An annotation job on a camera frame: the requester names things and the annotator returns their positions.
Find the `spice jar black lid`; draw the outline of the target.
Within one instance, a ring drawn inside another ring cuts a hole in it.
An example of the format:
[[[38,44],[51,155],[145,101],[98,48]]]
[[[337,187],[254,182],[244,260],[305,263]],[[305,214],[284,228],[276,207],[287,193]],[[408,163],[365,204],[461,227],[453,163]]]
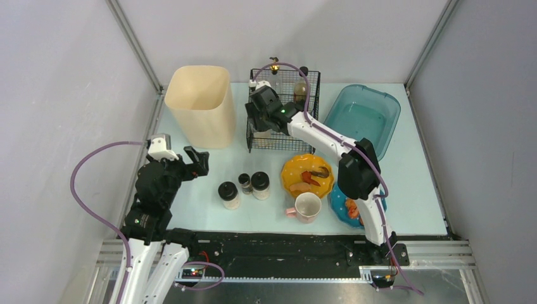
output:
[[[266,200],[270,196],[270,179],[265,172],[255,172],[251,176],[253,196],[258,200]]]
[[[218,187],[218,195],[223,206],[228,210],[235,210],[240,206],[239,192],[235,183],[225,181]]]
[[[253,132],[252,147],[256,149],[269,148],[272,144],[272,131]]]

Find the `small pepper shaker jar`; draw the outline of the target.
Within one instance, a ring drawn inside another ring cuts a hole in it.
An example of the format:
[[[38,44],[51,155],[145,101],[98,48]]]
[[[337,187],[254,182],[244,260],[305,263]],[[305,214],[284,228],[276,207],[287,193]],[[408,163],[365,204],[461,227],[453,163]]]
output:
[[[238,182],[241,186],[242,192],[244,194],[252,194],[253,193],[253,187],[251,185],[251,179],[250,176],[246,173],[242,173],[238,177]]]

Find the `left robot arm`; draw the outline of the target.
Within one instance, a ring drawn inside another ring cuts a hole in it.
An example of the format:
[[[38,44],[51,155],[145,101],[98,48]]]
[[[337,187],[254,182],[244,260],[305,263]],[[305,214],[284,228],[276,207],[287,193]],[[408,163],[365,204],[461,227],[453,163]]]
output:
[[[163,303],[189,258],[194,234],[167,229],[171,206],[183,182],[208,175],[210,155],[191,146],[184,151],[190,163],[172,150],[152,144],[147,163],[137,171],[134,202],[121,228],[128,246],[112,303]]]

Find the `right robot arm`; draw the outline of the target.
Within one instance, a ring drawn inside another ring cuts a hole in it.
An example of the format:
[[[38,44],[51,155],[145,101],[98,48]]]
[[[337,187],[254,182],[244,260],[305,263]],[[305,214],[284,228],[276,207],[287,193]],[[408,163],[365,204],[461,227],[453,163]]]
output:
[[[389,226],[381,200],[389,194],[372,143],[356,140],[328,128],[313,118],[307,105],[283,103],[267,81],[249,84],[248,122],[257,132],[272,130],[309,144],[338,165],[337,183],[353,199],[365,226],[366,240],[391,248],[396,234]]]

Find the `brown sauce bottle black cap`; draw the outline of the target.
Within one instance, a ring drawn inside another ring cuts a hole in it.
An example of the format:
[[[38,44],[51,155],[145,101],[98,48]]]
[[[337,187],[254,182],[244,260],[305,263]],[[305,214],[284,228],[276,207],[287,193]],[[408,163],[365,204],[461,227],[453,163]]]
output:
[[[308,96],[308,73],[309,69],[306,66],[300,67],[298,80],[293,87],[293,102],[301,108],[305,107],[306,97]]]

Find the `clear bottle gold pump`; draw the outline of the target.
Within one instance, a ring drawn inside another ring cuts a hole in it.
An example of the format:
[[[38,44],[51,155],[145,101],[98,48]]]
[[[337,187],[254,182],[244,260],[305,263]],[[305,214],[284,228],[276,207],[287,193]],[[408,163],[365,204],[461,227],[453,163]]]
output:
[[[279,62],[278,57],[270,57],[272,65],[270,66],[270,73],[268,75],[268,82],[270,83],[271,88],[277,93],[282,92],[282,76],[280,73],[280,66],[277,64]]]

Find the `beige plastic bin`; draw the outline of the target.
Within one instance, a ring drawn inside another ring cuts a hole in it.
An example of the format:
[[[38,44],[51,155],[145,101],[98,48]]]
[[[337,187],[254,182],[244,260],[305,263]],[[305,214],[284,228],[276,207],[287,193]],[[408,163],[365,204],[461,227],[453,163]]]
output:
[[[231,75],[221,66],[189,65],[177,69],[165,105],[194,147],[228,147],[236,130]]]

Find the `yellow dotted plate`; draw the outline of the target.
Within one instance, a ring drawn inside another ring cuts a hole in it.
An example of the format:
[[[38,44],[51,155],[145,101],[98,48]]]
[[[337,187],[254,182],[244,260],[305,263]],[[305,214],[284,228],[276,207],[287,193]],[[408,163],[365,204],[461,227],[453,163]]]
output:
[[[331,166],[322,157],[304,154],[292,157],[283,165],[281,182],[294,198],[306,192],[324,198],[332,191],[335,177]]]

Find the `food scraps on yellow plate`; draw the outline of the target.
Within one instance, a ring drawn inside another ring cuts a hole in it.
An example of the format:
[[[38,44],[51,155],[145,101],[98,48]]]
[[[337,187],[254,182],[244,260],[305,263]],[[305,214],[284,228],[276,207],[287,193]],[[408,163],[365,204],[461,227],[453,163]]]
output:
[[[305,193],[316,190],[330,189],[332,184],[329,181],[331,173],[327,167],[319,167],[316,170],[303,171],[300,175],[301,181],[289,186],[290,192]]]

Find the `teal plastic basin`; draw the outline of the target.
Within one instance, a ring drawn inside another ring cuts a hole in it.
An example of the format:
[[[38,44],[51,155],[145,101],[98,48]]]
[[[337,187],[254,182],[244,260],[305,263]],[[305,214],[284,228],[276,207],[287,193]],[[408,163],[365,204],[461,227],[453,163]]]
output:
[[[401,106],[392,95],[366,85],[344,87],[336,98],[324,125],[352,139],[368,139],[378,160],[389,146]]]

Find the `pink white mug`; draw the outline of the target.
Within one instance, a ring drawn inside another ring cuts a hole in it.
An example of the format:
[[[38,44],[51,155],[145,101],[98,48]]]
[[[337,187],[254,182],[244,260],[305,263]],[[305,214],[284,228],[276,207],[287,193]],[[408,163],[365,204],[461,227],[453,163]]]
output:
[[[301,193],[294,201],[294,206],[286,209],[287,217],[296,218],[303,224],[312,223],[322,209],[321,199],[314,193]]]

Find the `blue dotted plate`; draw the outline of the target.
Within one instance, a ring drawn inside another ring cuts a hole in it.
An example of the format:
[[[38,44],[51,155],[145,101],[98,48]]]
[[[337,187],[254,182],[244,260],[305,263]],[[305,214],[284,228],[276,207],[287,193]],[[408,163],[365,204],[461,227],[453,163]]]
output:
[[[385,201],[385,193],[382,189],[375,189],[372,194],[366,200],[354,199],[357,203],[360,216],[358,219],[350,219],[347,216],[347,209],[344,205],[347,197],[343,194],[342,190],[335,185],[329,195],[329,204],[332,211],[336,214],[337,218],[348,224],[351,227],[364,228],[369,232],[380,231],[382,229],[382,219],[379,214],[378,204],[376,201],[377,196],[380,196],[380,204],[382,206],[381,214],[387,209]]]

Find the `food scraps on blue plate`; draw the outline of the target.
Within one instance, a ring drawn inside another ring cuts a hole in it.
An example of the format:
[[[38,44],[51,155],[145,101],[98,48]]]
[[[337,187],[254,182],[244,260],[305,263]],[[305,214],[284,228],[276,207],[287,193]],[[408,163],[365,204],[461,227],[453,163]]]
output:
[[[347,198],[344,203],[346,209],[347,209],[347,216],[350,219],[358,219],[360,216],[360,212],[358,210],[358,206],[355,200],[351,198]]]

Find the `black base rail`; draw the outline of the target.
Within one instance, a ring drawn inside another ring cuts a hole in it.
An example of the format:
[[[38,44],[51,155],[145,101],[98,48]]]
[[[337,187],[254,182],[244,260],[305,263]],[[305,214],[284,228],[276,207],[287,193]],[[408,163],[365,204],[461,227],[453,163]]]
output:
[[[202,232],[172,229],[166,241],[184,245],[192,260],[202,258],[221,267],[232,279],[361,279],[360,267],[410,264],[400,242],[378,249],[360,235],[301,235],[272,233]]]

